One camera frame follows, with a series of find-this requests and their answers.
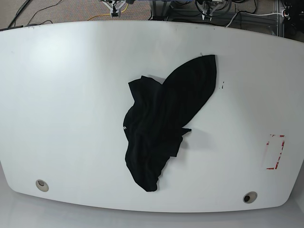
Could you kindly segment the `table grommet hole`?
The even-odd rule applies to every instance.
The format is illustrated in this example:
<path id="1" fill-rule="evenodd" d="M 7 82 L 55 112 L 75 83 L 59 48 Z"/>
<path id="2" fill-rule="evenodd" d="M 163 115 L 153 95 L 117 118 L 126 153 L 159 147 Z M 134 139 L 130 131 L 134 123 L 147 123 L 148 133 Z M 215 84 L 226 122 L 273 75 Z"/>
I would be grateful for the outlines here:
<path id="1" fill-rule="evenodd" d="M 257 193 L 255 191 L 251 191 L 243 197 L 243 202 L 246 204 L 250 204 L 253 203 L 256 199 L 257 199 Z"/>
<path id="2" fill-rule="evenodd" d="M 48 184 L 43 180 L 37 180 L 36 187 L 42 192 L 47 192 L 49 190 Z"/>

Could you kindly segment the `red tape rectangle marking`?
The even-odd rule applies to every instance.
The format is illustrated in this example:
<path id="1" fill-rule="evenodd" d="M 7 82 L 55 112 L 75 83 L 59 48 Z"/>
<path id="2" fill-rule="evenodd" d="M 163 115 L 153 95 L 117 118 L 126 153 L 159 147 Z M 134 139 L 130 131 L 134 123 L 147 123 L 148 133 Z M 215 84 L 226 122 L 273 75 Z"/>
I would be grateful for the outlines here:
<path id="1" fill-rule="evenodd" d="M 270 135 L 266 144 L 263 167 L 266 170 L 276 170 L 284 149 L 285 135 Z"/>

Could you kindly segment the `aluminium frame stand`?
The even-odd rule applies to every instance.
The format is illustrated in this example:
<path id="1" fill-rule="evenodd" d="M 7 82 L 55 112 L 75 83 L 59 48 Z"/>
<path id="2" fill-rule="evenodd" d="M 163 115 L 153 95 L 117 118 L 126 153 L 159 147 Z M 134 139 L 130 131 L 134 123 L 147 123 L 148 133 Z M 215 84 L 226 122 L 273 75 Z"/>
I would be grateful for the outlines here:
<path id="1" fill-rule="evenodd" d="M 226 0 L 226 8 L 220 19 L 230 12 L 232 6 L 242 3 L 241 0 Z M 187 21 L 187 22 L 211 22 L 209 19 L 202 19 L 196 8 L 196 0 L 151 0 L 151 19 L 161 21 Z"/>

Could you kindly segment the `right table grommet hole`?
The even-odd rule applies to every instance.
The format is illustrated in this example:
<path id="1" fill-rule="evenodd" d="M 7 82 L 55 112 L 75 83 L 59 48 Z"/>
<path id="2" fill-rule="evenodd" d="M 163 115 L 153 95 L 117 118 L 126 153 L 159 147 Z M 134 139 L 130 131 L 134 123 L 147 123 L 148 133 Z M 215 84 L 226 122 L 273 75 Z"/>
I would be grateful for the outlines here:
<path id="1" fill-rule="evenodd" d="M 256 199 L 257 199 L 257 193 L 255 191 L 251 191 L 243 197 L 243 202 L 246 204 L 250 204 L 253 203 Z"/>

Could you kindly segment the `left table grommet hole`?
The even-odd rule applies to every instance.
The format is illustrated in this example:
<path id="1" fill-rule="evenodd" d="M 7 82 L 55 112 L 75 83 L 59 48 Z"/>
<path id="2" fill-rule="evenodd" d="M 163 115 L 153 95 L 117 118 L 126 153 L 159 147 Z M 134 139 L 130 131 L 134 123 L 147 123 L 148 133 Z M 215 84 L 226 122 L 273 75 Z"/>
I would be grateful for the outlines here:
<path id="1" fill-rule="evenodd" d="M 43 180 L 37 180 L 36 187 L 42 192 L 47 192 L 49 190 L 48 184 Z"/>

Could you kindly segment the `black t-shirt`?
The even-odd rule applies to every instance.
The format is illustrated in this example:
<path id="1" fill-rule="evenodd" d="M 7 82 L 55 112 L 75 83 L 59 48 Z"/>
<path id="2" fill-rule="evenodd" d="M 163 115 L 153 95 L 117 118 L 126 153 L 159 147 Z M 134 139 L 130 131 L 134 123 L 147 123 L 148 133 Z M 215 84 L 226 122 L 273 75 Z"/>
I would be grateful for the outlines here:
<path id="1" fill-rule="evenodd" d="M 129 83 L 134 104 L 123 121 L 128 141 L 125 162 L 135 183 L 146 192 L 157 190 L 167 161 L 176 157 L 186 125 L 214 93 L 215 55 L 194 58 L 160 83 L 142 76 Z"/>

